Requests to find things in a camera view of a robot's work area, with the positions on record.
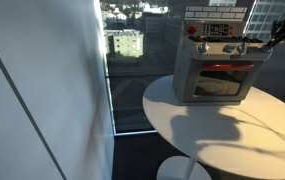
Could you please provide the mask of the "red round back panel knob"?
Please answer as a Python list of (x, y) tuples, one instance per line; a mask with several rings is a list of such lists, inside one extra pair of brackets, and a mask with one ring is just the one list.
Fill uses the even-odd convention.
[(195, 34), (198, 31), (198, 28), (195, 25), (192, 25), (188, 28), (187, 33), (188, 34)]

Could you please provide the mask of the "blue stove knob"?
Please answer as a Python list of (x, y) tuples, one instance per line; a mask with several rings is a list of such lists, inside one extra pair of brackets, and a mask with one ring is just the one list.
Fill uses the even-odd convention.
[(262, 46), (262, 50), (264, 53), (272, 54), (273, 52), (273, 47), (268, 46), (267, 44)]
[(223, 51), (225, 53), (232, 53), (235, 49), (235, 45), (225, 45)]
[(245, 54), (247, 51), (247, 43), (246, 42), (242, 42), (241, 44), (239, 44), (237, 46), (237, 51), (239, 54)]
[(200, 53), (206, 53), (209, 50), (209, 46), (207, 42), (203, 42), (199, 45), (198, 47), (198, 51)]

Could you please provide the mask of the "grey toy stove oven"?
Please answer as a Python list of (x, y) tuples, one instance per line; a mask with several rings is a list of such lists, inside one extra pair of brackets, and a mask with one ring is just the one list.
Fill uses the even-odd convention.
[[(185, 8), (182, 30), (173, 76), (173, 91), (181, 104), (236, 105), (244, 100), (263, 63), (271, 54), (264, 53), (261, 40), (243, 35), (244, 7), (193, 6)], [(198, 31), (188, 34), (190, 26)], [(200, 53), (198, 47), (207, 42), (209, 50)], [(237, 46), (247, 43), (245, 54)], [(232, 53), (225, 53), (225, 45), (235, 45)], [(249, 65), (242, 70), (211, 70), (203, 64)]]

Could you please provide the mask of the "white round table pedestal base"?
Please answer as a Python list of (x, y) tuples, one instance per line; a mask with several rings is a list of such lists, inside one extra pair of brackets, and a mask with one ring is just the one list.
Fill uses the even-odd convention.
[(195, 159), (172, 156), (159, 166), (156, 180), (212, 180), (212, 178)]

